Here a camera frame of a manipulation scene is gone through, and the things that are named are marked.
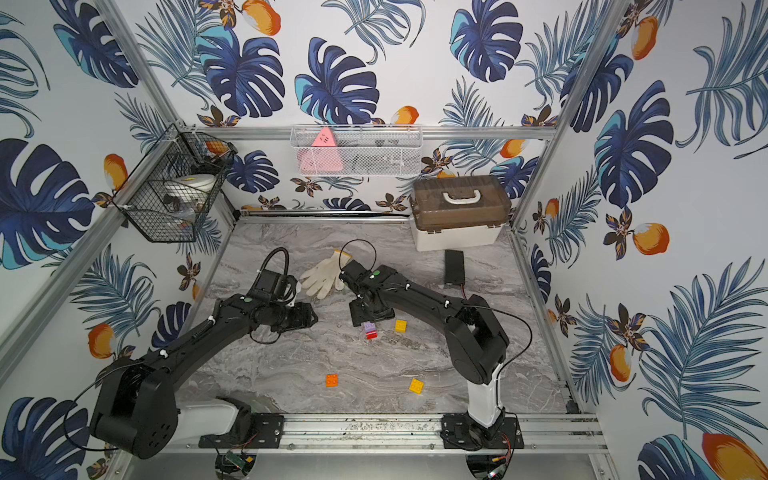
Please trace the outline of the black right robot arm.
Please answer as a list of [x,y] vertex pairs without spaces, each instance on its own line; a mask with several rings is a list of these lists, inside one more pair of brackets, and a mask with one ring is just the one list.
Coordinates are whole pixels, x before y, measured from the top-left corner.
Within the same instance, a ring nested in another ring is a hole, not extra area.
[[367,269],[354,260],[341,268],[339,279],[355,296],[349,304],[355,326],[402,312],[444,336],[451,365],[467,381],[469,402],[464,414],[449,417],[441,438],[468,451],[492,448],[505,421],[498,380],[510,341],[486,300],[445,295],[389,266]]

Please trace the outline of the yellow small lego brick front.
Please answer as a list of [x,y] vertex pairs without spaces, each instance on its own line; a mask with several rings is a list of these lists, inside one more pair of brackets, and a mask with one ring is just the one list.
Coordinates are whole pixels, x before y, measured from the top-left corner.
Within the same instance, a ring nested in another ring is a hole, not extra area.
[[412,379],[409,385],[409,391],[421,395],[424,390],[424,382],[419,379]]

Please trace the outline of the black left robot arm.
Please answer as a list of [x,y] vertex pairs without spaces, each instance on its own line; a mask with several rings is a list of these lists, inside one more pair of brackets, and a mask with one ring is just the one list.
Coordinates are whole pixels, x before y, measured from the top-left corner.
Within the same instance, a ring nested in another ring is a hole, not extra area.
[[179,425],[176,391],[208,360],[260,326],[283,334],[318,322],[311,304],[290,306],[278,295],[291,279],[275,274],[267,290],[219,299],[206,321],[168,346],[113,363],[100,378],[90,435],[140,459],[162,451]]

